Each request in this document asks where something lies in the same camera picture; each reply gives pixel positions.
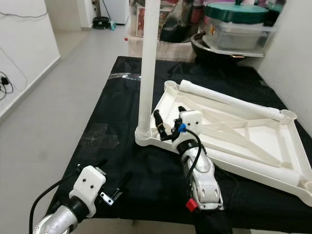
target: white plastic bracket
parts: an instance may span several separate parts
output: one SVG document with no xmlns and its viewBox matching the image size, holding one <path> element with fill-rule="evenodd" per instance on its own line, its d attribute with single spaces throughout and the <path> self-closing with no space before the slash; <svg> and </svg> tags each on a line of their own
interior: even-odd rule
<svg viewBox="0 0 312 234">
<path fill-rule="evenodd" d="M 87 166 L 82 169 L 73 190 L 69 193 L 69 198 L 76 196 L 88 207 L 87 218 L 91 218 L 96 213 L 94 201 L 105 182 L 106 178 L 103 173 L 93 166 Z"/>
<path fill-rule="evenodd" d="M 186 128 L 194 132 L 196 135 L 199 135 L 201 132 L 201 122 L 203 115 L 200 111 L 184 111 L 179 114 L 179 117 L 182 119 L 182 122 L 186 125 Z M 179 137 L 172 143 L 172 147 L 176 147 L 189 139 L 195 139 L 190 133 L 180 133 Z"/>
</svg>

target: red button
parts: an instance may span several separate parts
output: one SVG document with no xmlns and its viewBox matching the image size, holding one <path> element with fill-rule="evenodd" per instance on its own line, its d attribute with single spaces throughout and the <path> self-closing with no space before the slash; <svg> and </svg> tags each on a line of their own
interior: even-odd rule
<svg viewBox="0 0 312 234">
<path fill-rule="evenodd" d="M 186 208 L 189 209 L 190 212 L 193 212 L 196 208 L 198 208 L 197 203 L 194 201 L 193 198 L 191 198 L 187 203 L 186 203 Z"/>
</svg>

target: electrical wire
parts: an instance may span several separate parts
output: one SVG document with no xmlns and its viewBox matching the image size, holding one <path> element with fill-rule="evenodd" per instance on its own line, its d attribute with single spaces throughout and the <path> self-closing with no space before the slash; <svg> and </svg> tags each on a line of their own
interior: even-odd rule
<svg viewBox="0 0 312 234">
<path fill-rule="evenodd" d="M 9 82 L 9 84 L 10 84 L 10 86 L 11 86 L 11 91 L 10 91 L 10 92 L 8 92 L 7 89 L 4 87 L 4 88 L 5 88 L 5 91 L 6 91 L 6 94 L 11 94 L 11 93 L 13 93 L 14 88 L 13 88 L 13 85 L 12 85 L 12 83 L 11 83 L 9 77 L 7 76 L 6 73 L 4 73 L 4 72 L 2 72 L 2 71 L 0 71 L 0 73 L 4 74 L 4 76 L 6 77 L 6 79 L 8 80 L 8 82 Z"/>
<path fill-rule="evenodd" d="M 196 140 L 197 140 L 197 142 L 198 142 L 198 152 L 197 152 L 197 155 L 196 155 L 195 160 L 194 160 L 193 164 L 191 165 L 191 167 L 190 167 L 190 169 L 189 169 L 189 172 L 187 173 L 187 176 L 186 176 L 187 181 L 189 181 L 189 179 L 190 179 L 190 177 L 191 177 L 191 174 L 192 174 L 192 172 L 193 172 L 193 170 L 194 170 L 194 168 L 195 168 L 195 166 L 196 166 L 196 164 L 197 164 L 197 161 L 198 161 L 198 159 L 199 159 L 199 156 L 200 156 L 200 153 L 201 153 L 201 146 L 202 146 L 202 144 L 201 144 L 201 141 L 200 141 L 199 137 L 198 137 L 194 132 L 192 132 L 191 130 L 189 130 L 189 129 L 187 129 L 187 128 L 185 128 L 185 130 L 186 130 L 188 133 L 190 133 L 190 134 L 192 134 L 193 136 L 195 136 L 195 138 L 196 138 Z"/>
<path fill-rule="evenodd" d="M 21 74 L 24 76 L 25 78 L 25 87 L 22 89 L 24 90 L 26 87 L 27 87 L 27 76 L 25 75 L 25 73 L 17 66 L 17 64 L 8 56 L 8 54 L 6 53 L 6 51 L 0 46 L 0 50 L 8 57 L 8 59 L 15 65 L 15 67 L 21 72 Z"/>
<path fill-rule="evenodd" d="M 235 183 L 236 183 L 236 187 L 234 188 L 234 190 L 233 190 L 233 192 L 232 192 L 232 194 L 231 194 L 231 197 L 230 197 L 229 200 L 228 200 L 227 209 L 229 209 L 229 208 L 230 208 L 230 205 L 231 205 L 231 202 L 232 202 L 232 199 L 233 199 L 235 193 L 237 192 L 237 190 L 238 190 L 238 188 L 239 188 L 239 186 L 240 186 L 240 185 L 239 185 L 239 182 L 238 182 L 238 180 L 237 180 L 234 176 L 232 176 L 232 175 L 229 174 L 228 172 L 222 170 L 221 168 L 219 168 L 219 167 L 216 166 L 216 165 L 214 165 L 214 167 L 215 167 L 215 168 L 218 168 L 223 174 L 225 174 L 227 177 L 229 177 L 229 178 L 231 178 L 232 180 L 234 180 Z"/>
<path fill-rule="evenodd" d="M 52 185 L 50 188 L 48 188 L 47 190 L 45 190 L 42 194 L 40 194 L 37 199 L 34 201 L 33 206 L 31 207 L 30 210 L 30 214 L 29 214 L 29 234 L 33 233 L 33 221 L 34 221 L 34 212 L 35 212 L 35 208 L 38 204 L 38 202 L 45 196 L 48 194 L 48 192 L 52 191 L 53 189 L 55 189 L 58 185 L 62 184 L 63 182 L 65 182 L 66 180 L 68 180 L 70 177 L 72 177 L 75 173 L 70 173 L 68 176 L 64 177 L 63 179 L 59 180 L 58 182 L 56 182 L 54 185 Z"/>
<path fill-rule="evenodd" d="M 7 92 L 6 92 L 5 86 L 4 86 L 1 82 L 0 82 L 0 85 L 2 85 L 2 86 L 3 86 L 3 89 L 4 89 L 4 91 L 3 91 L 3 90 L 1 89 L 1 87 L 0 87 L 0 91 L 1 91 L 2 93 L 4 93 L 4 96 L 0 98 L 0 101 L 1 101 L 1 100 L 3 100 L 3 99 L 5 98 Z"/>
<path fill-rule="evenodd" d="M 0 14 L 3 15 L 3 16 L 15 16 L 15 17 L 19 17 L 19 18 L 33 18 L 33 19 L 36 19 L 36 18 L 41 18 L 42 16 L 47 15 L 48 11 L 46 11 L 44 14 L 38 15 L 38 16 L 20 16 L 20 15 L 11 14 L 11 13 L 4 13 L 4 12 L 1 12 L 1 11 L 0 11 Z"/>
</svg>

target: white vertical pole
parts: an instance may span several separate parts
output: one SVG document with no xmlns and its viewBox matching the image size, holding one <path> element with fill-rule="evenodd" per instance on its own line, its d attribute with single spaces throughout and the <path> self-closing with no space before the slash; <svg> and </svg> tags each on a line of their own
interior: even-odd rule
<svg viewBox="0 0 312 234">
<path fill-rule="evenodd" d="M 148 139 L 151 134 L 150 118 L 152 111 L 157 35 L 160 0 L 145 1 L 144 37 L 141 70 L 140 105 L 136 138 Z"/>
</svg>

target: broom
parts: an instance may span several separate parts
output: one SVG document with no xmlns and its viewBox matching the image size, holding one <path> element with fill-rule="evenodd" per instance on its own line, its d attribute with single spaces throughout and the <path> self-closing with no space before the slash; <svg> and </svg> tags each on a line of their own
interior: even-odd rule
<svg viewBox="0 0 312 234">
<path fill-rule="evenodd" d="M 111 23 L 111 30 L 112 30 L 112 31 L 115 31 L 116 24 L 114 23 L 114 21 L 112 21 L 112 18 L 111 18 L 111 16 L 109 15 L 109 12 L 108 12 L 108 10 L 107 10 L 107 7 L 106 7 L 106 4 L 105 4 L 104 0 L 102 0 L 102 2 L 103 2 L 103 4 L 104 4 L 104 7 L 105 7 L 106 12 L 107 12 L 107 14 L 108 14 L 109 21 L 110 21 L 110 23 Z"/>
</svg>

